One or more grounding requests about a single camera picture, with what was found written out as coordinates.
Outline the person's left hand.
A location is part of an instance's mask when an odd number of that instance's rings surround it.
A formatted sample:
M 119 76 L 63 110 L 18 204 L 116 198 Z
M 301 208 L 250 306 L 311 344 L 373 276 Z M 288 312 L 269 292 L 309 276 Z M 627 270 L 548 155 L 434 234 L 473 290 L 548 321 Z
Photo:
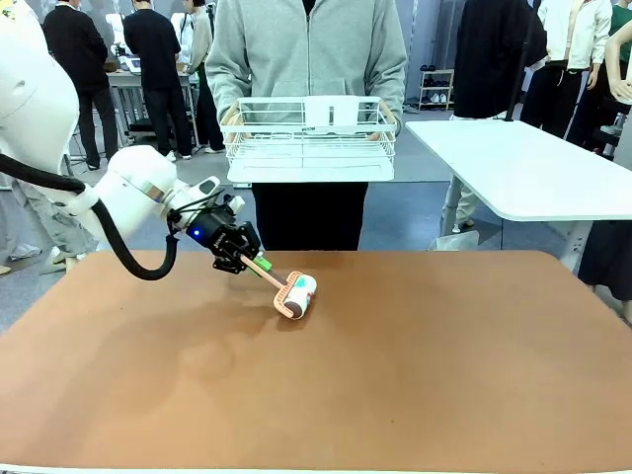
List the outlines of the person's left hand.
M 396 138 L 401 130 L 401 122 L 394 116 L 394 114 L 391 112 L 385 102 L 379 102 L 379 110 L 383 115 L 384 123 L 388 124 L 391 127 L 391 130 L 389 131 L 390 135 L 393 138 Z

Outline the person's right hand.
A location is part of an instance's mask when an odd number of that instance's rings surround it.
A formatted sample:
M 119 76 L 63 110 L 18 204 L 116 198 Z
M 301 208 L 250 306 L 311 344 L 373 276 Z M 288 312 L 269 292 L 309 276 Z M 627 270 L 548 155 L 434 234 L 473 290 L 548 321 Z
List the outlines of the person's right hand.
M 220 122 L 220 128 L 224 134 L 229 133 L 233 127 L 243 126 L 244 120 L 242 118 L 241 106 L 238 102 L 235 102 L 226 111 Z

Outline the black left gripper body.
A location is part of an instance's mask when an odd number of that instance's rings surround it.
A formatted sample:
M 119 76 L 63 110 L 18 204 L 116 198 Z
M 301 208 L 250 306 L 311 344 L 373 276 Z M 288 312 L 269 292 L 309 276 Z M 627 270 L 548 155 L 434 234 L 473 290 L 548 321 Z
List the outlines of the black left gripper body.
M 215 257 L 254 258 L 261 250 L 261 241 L 251 222 L 236 223 L 233 216 L 222 212 L 201 212 L 186 234 Z

